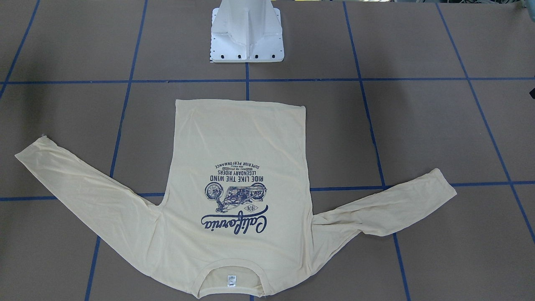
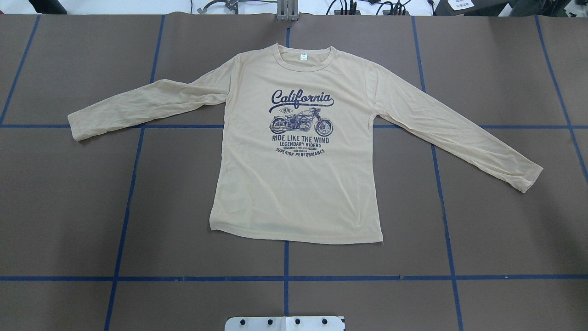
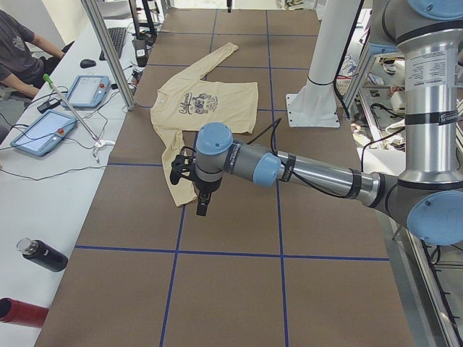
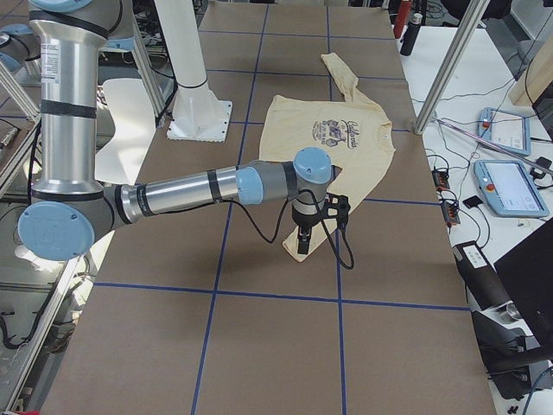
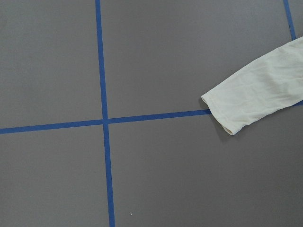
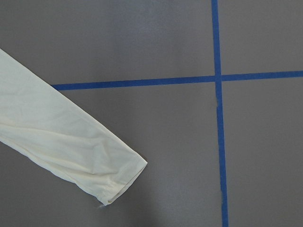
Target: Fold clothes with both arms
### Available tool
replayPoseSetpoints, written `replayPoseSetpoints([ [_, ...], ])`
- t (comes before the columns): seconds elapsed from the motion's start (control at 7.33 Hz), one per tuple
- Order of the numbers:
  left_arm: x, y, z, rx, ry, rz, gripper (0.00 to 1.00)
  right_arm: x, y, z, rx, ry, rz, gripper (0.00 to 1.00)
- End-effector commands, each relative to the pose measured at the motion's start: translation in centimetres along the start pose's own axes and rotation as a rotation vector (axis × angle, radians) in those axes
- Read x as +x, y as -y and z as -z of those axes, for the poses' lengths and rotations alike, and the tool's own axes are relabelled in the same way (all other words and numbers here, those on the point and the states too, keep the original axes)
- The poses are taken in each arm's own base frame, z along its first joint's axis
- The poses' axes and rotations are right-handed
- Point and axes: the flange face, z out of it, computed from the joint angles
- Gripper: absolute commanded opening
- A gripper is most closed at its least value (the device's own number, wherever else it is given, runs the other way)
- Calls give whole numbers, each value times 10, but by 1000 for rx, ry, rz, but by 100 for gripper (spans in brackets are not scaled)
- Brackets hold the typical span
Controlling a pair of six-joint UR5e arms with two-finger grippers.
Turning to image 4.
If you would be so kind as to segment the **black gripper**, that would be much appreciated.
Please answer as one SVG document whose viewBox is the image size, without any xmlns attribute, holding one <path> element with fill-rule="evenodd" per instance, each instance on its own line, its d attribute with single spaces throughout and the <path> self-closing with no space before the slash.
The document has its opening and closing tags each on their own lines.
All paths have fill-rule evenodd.
<svg viewBox="0 0 553 415">
<path fill-rule="evenodd" d="M 320 222 L 321 217 L 318 213 L 304 214 L 293 210 L 292 219 L 298 226 L 297 252 L 308 254 L 312 228 Z"/>
</svg>

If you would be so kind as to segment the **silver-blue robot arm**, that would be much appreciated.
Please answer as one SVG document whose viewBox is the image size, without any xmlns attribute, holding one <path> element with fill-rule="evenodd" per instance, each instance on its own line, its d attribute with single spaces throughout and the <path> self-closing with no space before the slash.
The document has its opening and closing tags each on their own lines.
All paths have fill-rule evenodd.
<svg viewBox="0 0 553 415">
<path fill-rule="evenodd" d="M 106 187 L 95 177 L 99 51 L 134 45 L 129 1 L 33 1 L 29 20 L 41 40 L 41 176 L 17 231 L 43 259 L 67 261 L 109 232 L 143 217 L 220 203 L 241 208 L 275 199 L 291 208 L 297 251 L 313 245 L 316 226 L 347 222 L 344 195 L 327 190 L 332 164 L 315 147 L 291 161 L 255 161 L 196 175 Z"/>
</svg>

